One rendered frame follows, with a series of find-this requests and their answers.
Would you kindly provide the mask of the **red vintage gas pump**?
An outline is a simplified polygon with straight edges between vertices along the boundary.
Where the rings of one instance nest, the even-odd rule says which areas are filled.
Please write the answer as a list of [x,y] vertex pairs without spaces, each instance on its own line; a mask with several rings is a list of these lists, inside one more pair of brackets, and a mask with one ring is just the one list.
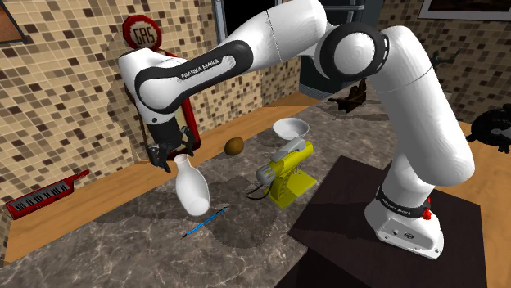
[[[161,49],[161,30],[154,20],[145,15],[129,16],[122,24],[122,32],[124,40],[133,49],[146,47],[161,55],[176,58],[176,55]],[[201,146],[201,139],[189,99],[184,100],[176,110],[175,118],[180,129],[183,126],[188,126],[192,130],[195,137],[193,151],[198,149]],[[185,145],[170,150],[167,160],[173,160],[180,154],[187,154]]]

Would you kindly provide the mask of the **grey framed wall picture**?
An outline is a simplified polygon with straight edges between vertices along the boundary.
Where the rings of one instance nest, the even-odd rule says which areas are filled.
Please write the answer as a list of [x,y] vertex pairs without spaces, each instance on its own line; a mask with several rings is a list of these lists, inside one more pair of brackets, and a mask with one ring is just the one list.
[[511,21],[511,0],[423,0],[418,18]]

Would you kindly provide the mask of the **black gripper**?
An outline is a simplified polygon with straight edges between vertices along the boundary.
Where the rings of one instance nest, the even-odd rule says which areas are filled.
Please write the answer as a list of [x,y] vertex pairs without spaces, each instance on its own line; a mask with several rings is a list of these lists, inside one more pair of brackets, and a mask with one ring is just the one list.
[[152,165],[163,168],[164,171],[170,173],[171,170],[167,164],[170,147],[175,149],[185,145],[187,153],[194,156],[194,134],[188,126],[183,126],[180,129],[175,117],[162,124],[148,124],[147,127],[155,144],[157,144],[147,148],[147,154]]

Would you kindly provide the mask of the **white ceramic vase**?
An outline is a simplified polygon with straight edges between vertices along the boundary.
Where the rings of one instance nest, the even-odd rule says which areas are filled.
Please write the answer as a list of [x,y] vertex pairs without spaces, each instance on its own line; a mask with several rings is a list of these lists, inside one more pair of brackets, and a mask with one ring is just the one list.
[[188,155],[174,158],[177,167],[175,190],[180,203],[192,216],[201,216],[210,208],[208,184],[199,170],[192,167]]

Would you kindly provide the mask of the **dark brown figure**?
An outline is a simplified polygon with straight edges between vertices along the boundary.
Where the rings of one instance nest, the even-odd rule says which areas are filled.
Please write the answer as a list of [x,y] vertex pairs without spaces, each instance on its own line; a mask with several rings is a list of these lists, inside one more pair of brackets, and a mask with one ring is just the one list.
[[360,80],[357,86],[352,86],[350,88],[350,93],[347,97],[331,97],[328,100],[330,102],[337,103],[338,110],[344,110],[346,113],[350,113],[353,111],[353,109],[364,104],[367,97],[366,89],[366,78],[363,78]]

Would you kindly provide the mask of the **brown kiwi fruit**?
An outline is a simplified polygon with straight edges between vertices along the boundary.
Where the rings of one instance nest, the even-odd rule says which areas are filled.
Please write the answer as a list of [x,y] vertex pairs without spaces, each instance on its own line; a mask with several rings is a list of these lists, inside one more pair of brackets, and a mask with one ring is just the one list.
[[241,137],[233,137],[224,145],[224,153],[234,156],[240,154],[244,149],[244,141]]

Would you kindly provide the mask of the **yellow stand mixer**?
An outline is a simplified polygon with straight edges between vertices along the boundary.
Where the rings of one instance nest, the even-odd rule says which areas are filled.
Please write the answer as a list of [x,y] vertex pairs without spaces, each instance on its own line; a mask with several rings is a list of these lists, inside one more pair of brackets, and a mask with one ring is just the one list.
[[246,193],[251,200],[270,198],[280,209],[286,209],[317,180],[301,170],[301,162],[313,152],[311,142],[296,137],[273,153],[270,162],[257,169],[259,186]]

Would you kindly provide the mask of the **white bowl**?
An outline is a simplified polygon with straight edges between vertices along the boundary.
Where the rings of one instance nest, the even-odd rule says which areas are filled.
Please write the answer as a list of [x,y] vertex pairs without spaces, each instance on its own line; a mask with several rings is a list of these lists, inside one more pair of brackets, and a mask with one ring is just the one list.
[[273,124],[273,131],[284,140],[304,137],[309,130],[310,126],[298,118],[283,118]]

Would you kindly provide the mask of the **blue pen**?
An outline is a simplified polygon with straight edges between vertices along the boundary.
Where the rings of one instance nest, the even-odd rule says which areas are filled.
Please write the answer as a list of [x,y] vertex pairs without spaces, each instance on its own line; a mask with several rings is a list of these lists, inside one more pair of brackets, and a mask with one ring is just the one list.
[[198,229],[200,229],[201,227],[204,227],[207,223],[209,223],[211,220],[217,218],[219,215],[221,215],[223,212],[225,212],[227,209],[229,208],[229,206],[224,206],[222,209],[218,210],[217,212],[215,212],[214,214],[212,214],[209,218],[207,218],[206,220],[204,220],[203,222],[197,224],[194,228],[192,228],[191,230],[185,232],[182,236],[182,239],[183,238],[186,238],[187,236],[190,236],[192,235],[195,231],[197,231]]

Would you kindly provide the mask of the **dark framed wall picture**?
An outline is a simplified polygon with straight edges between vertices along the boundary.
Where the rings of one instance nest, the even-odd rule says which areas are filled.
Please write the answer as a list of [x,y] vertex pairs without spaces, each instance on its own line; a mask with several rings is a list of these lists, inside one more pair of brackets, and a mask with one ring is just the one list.
[[11,13],[0,0],[0,44],[27,43],[27,39]]

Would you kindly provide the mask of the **red keytar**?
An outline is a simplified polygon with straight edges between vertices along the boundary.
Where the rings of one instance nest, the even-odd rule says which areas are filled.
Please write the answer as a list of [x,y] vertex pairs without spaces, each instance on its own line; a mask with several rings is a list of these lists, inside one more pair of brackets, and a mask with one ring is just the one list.
[[72,194],[75,191],[75,181],[87,175],[89,175],[88,169],[69,176],[68,178],[63,178],[59,182],[54,182],[51,185],[39,188],[27,195],[10,200],[6,203],[7,211],[13,220],[23,218],[38,209]]

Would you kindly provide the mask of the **dark wall ornament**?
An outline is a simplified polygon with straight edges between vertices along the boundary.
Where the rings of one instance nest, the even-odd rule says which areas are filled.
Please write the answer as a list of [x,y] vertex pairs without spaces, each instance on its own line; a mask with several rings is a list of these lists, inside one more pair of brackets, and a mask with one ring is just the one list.
[[457,57],[458,54],[460,54],[461,51],[462,51],[462,49],[459,49],[450,58],[440,58],[439,57],[440,52],[434,51],[432,53],[432,56],[430,57],[430,62],[432,64],[432,68],[435,70],[441,64],[453,64],[455,61],[455,58]]

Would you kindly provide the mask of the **dark robot stand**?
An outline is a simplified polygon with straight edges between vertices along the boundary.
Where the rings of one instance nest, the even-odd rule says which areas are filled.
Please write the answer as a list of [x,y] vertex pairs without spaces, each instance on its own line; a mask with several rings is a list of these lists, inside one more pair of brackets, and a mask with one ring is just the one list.
[[275,288],[487,288],[479,205],[433,191],[436,260],[380,241],[364,218],[385,170],[338,158],[289,234],[308,250]]

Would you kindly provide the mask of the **black turtle figure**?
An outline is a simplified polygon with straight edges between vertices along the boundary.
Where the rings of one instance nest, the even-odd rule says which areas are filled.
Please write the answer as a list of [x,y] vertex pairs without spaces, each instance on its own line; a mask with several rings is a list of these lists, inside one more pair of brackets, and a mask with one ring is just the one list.
[[497,146],[498,152],[511,151],[511,103],[502,108],[488,110],[473,121],[468,142],[479,141],[489,146]]

